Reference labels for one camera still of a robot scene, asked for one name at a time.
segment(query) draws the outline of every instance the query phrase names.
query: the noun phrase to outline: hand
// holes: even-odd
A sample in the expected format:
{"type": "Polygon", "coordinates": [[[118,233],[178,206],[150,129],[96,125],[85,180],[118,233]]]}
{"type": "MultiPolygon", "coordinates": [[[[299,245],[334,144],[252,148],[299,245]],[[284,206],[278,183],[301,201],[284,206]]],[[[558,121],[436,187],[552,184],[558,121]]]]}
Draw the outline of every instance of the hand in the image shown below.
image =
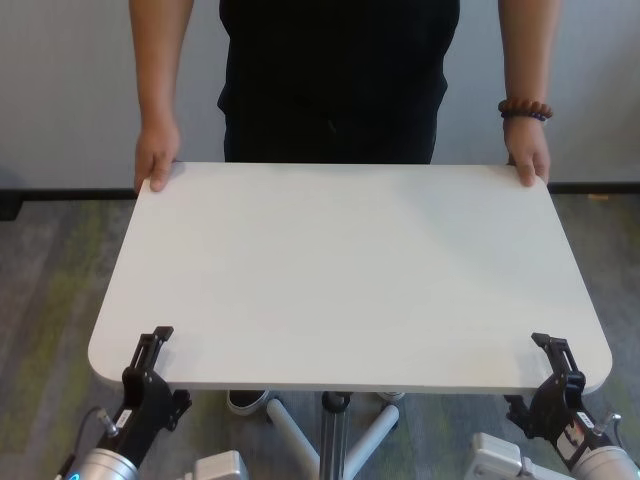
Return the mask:
{"type": "Polygon", "coordinates": [[[530,187],[537,175],[548,183],[551,158],[542,122],[530,117],[511,117],[505,119],[503,128],[509,165],[515,165],[520,182],[530,187]]]}
{"type": "Polygon", "coordinates": [[[169,180],[171,163],[180,149],[180,131],[173,115],[143,121],[136,144],[136,192],[151,177],[151,190],[161,191],[169,180]]]}

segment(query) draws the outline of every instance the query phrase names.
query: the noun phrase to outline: sneaker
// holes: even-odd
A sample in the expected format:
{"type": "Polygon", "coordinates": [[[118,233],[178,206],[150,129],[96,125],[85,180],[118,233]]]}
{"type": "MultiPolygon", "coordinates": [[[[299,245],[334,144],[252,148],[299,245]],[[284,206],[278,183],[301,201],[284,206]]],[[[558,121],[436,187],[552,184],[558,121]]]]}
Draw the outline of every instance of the sneaker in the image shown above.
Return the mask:
{"type": "Polygon", "coordinates": [[[267,402],[269,390],[229,390],[227,407],[232,413],[246,417],[267,402]]]}
{"type": "Polygon", "coordinates": [[[403,392],[378,392],[378,396],[383,399],[385,402],[396,403],[399,402],[402,397],[404,397],[403,392]]]}

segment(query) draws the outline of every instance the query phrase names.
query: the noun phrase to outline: wooden bead bracelet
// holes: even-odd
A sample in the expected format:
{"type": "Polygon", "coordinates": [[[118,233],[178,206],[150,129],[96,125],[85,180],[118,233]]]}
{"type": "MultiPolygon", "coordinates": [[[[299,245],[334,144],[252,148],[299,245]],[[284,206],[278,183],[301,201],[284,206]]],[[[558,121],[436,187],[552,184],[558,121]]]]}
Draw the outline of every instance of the wooden bead bracelet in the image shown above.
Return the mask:
{"type": "Polygon", "coordinates": [[[553,110],[546,103],[526,98],[507,98],[498,104],[502,118],[532,117],[544,122],[553,116],[553,110]]]}

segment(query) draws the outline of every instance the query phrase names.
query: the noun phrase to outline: finger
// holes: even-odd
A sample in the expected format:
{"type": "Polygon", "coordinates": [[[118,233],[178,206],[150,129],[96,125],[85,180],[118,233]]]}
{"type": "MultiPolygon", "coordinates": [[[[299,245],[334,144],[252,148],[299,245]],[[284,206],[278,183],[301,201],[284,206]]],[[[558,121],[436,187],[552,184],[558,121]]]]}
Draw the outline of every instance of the finger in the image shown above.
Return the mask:
{"type": "Polygon", "coordinates": [[[140,193],[142,182],[148,178],[153,168],[153,154],[151,152],[136,152],[136,172],[133,180],[133,186],[136,193],[140,193]]]}
{"type": "Polygon", "coordinates": [[[151,190],[161,192],[169,180],[172,158],[163,153],[153,158],[153,170],[151,171],[151,190]]]}
{"type": "Polygon", "coordinates": [[[549,152],[536,152],[533,156],[533,167],[536,170],[536,175],[539,176],[544,183],[549,183],[549,170],[551,168],[551,159],[549,158],[549,152]]]}
{"type": "Polygon", "coordinates": [[[533,166],[533,157],[531,155],[513,155],[513,160],[520,177],[520,183],[525,187],[531,187],[536,183],[536,170],[533,166]]]}

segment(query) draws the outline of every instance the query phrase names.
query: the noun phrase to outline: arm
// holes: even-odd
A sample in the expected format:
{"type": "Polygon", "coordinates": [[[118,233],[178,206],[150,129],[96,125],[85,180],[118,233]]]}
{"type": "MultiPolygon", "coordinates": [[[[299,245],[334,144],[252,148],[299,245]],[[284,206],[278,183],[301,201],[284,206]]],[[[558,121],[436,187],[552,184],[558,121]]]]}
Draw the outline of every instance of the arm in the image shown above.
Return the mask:
{"type": "Polygon", "coordinates": [[[182,41],[193,0],[130,0],[142,127],[136,145],[135,188],[151,176],[159,191],[180,146],[173,103],[182,41]]]}
{"type": "MultiPolygon", "coordinates": [[[[560,0],[499,0],[507,97],[545,102],[551,50],[560,0]]],[[[549,180],[549,151],[539,120],[514,117],[504,122],[510,162],[520,179],[533,185],[534,175],[549,180]]]]}

